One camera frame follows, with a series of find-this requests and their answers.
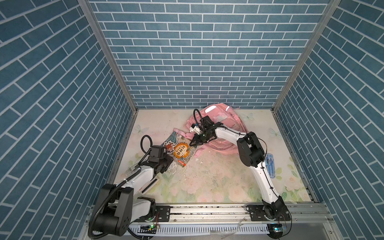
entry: butterfly pattern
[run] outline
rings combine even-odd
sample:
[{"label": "butterfly pattern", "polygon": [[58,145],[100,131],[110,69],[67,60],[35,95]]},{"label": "butterfly pattern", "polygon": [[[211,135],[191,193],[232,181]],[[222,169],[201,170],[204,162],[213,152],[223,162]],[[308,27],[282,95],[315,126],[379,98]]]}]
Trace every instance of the butterfly pattern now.
[{"label": "butterfly pattern", "polygon": [[136,125],[136,127],[134,128],[134,132],[143,135],[146,131],[148,131],[148,129],[149,127],[141,129],[140,125]]},{"label": "butterfly pattern", "polygon": [[253,113],[249,113],[248,115],[240,113],[240,117],[244,122],[246,121],[254,121],[255,119],[253,118]]},{"label": "butterfly pattern", "polygon": [[269,136],[271,137],[278,137],[279,139],[283,139],[283,136],[281,135],[280,131],[275,131],[273,128],[269,128]]}]

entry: cable tray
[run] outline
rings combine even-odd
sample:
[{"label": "cable tray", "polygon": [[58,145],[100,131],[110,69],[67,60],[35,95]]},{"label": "cable tray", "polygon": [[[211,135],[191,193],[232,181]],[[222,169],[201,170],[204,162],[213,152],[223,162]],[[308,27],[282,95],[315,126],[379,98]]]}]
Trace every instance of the cable tray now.
[{"label": "cable tray", "polygon": [[[148,224],[130,225],[130,229],[143,236],[157,236],[157,237],[170,237],[170,236],[198,236],[209,234],[230,234],[236,231],[237,224],[166,224],[160,225],[156,234],[141,233],[141,226]],[[265,223],[249,223],[240,226],[235,234],[268,234],[267,224]]]}]

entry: aluminum frame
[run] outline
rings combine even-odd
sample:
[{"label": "aluminum frame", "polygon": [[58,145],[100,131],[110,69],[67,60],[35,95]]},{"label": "aluminum frame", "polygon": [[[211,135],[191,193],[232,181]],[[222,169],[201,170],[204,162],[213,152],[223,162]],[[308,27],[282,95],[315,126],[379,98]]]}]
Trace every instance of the aluminum frame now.
[{"label": "aluminum frame", "polygon": [[272,112],[273,118],[275,119],[275,122],[276,122],[276,124],[277,124],[277,127],[278,127],[279,130],[280,130],[281,136],[283,137],[283,140],[284,140],[284,142],[285,142],[285,145],[287,146],[288,151],[289,151],[290,154],[291,154],[291,157],[292,157],[292,159],[293,159],[293,163],[295,164],[295,166],[296,166],[296,168],[297,168],[297,170],[298,170],[298,173],[299,173],[301,179],[303,180],[303,184],[304,184],[304,186],[307,188],[307,190],[308,190],[308,192],[309,192],[309,195],[312,197],[312,200],[313,200],[314,202],[318,202],[318,197],[316,196],[316,193],[314,192],[314,190],[313,190],[313,188],[312,188],[312,186],[311,186],[311,184],[310,184],[310,182],[309,182],[307,176],[305,175],[305,173],[304,173],[304,171],[303,171],[303,168],[302,168],[301,165],[300,165],[300,161],[299,161],[299,159],[298,159],[296,153],[293,151],[292,144],[291,144],[291,142],[289,141],[289,139],[288,139],[288,135],[286,134],[286,132],[285,132],[283,126],[282,126],[281,123],[280,123],[280,119],[279,119],[279,117],[277,116],[277,113],[276,113],[275,111],[273,111],[273,110],[271,110],[271,112]]},{"label": "aluminum frame", "polygon": [[123,138],[123,140],[121,142],[121,145],[120,145],[120,148],[119,148],[119,152],[118,152],[118,154],[116,156],[116,159],[115,159],[115,161],[113,163],[113,166],[112,166],[111,171],[110,171],[110,173],[108,175],[106,183],[113,184],[113,182],[115,181],[116,174],[117,174],[117,172],[119,170],[119,167],[120,167],[121,159],[122,159],[122,157],[124,155],[124,151],[125,151],[125,149],[127,147],[128,140],[129,140],[129,137],[131,136],[131,133],[132,133],[132,130],[133,130],[133,125],[136,122],[136,118],[137,118],[137,114],[138,113],[139,113],[139,110],[137,110],[131,116],[131,119],[130,119],[128,127],[127,127],[127,131],[124,134],[124,138]]},{"label": "aluminum frame", "polygon": [[[253,226],[265,223],[277,223],[277,221],[260,221],[252,222],[249,213],[245,210],[248,204],[261,203],[200,203],[200,204],[158,204],[171,206],[170,221],[159,222],[160,227],[163,226],[185,226],[191,227],[213,224],[220,225],[236,225],[242,220],[242,226]],[[330,240],[342,240],[341,235],[336,227],[336,224],[326,207],[325,203],[287,203],[286,204],[292,215],[293,227],[295,223],[323,223],[324,230],[327,231]],[[82,233],[79,239],[89,240],[87,236],[88,223],[91,217],[91,211],[84,224]],[[132,227],[136,225],[147,225],[147,222],[132,223]]]},{"label": "aluminum frame", "polygon": [[273,104],[272,110],[277,111],[280,105],[282,104],[285,96],[288,94],[289,89],[292,87],[293,83],[296,81],[297,76],[299,75],[301,69],[303,68],[305,62],[307,61],[309,55],[312,52],[312,49],[315,47],[317,41],[319,40],[321,34],[323,33],[325,27],[327,26],[329,20],[331,19],[333,13],[336,11],[337,6],[339,6],[341,0],[330,0],[328,5],[325,7],[324,12],[320,18],[319,23],[313,30],[311,37],[309,38],[305,48],[297,60],[296,65],[293,67],[290,76],[287,79],[281,93],[277,97],[276,102]]},{"label": "aluminum frame", "polygon": [[91,29],[97,39],[97,42],[99,43],[101,50],[103,51],[109,66],[111,67],[113,74],[115,75],[117,82],[119,83],[119,86],[127,99],[129,105],[132,108],[132,111],[134,113],[137,112],[137,107],[135,105],[135,102],[133,101],[131,94],[128,91],[127,84],[125,84],[124,78],[121,75],[120,69],[116,63],[115,58],[113,57],[112,51],[108,46],[107,40],[105,39],[105,36],[100,28],[100,25],[96,19],[96,15],[92,10],[92,6],[89,3],[89,0],[78,0],[81,10],[83,11],[85,18],[88,20],[89,25],[91,26]]}]

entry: blue pencil case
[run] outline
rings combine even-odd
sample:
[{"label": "blue pencil case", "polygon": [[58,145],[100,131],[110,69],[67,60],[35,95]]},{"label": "blue pencil case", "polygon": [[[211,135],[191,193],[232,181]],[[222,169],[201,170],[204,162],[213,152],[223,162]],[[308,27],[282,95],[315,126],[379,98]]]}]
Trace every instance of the blue pencil case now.
[{"label": "blue pencil case", "polygon": [[273,155],[267,153],[265,157],[265,166],[271,178],[275,178],[275,163],[273,161]]}]

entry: robotic arm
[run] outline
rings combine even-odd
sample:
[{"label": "robotic arm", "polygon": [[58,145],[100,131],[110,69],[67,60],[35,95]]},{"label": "robotic arm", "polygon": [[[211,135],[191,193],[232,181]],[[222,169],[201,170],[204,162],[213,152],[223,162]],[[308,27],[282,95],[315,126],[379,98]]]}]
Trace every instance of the robotic arm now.
[{"label": "robotic arm", "polygon": [[253,132],[238,132],[226,127],[221,122],[213,123],[208,116],[201,120],[201,127],[193,124],[190,128],[195,135],[190,143],[191,146],[202,145],[216,138],[222,138],[237,145],[240,160],[250,168],[262,194],[262,202],[266,218],[276,219],[280,212],[286,208],[284,201],[273,187],[269,174],[265,173],[265,152]]},{"label": "robotic arm", "polygon": [[155,199],[138,197],[134,199],[139,191],[145,192],[155,181],[155,176],[165,172],[173,159],[166,154],[164,146],[152,146],[152,140],[148,135],[151,146],[140,160],[133,173],[120,184],[105,184],[97,198],[91,220],[89,222],[88,236],[91,239],[104,237],[108,234],[123,236],[129,231],[131,222],[153,221],[156,212]]}]

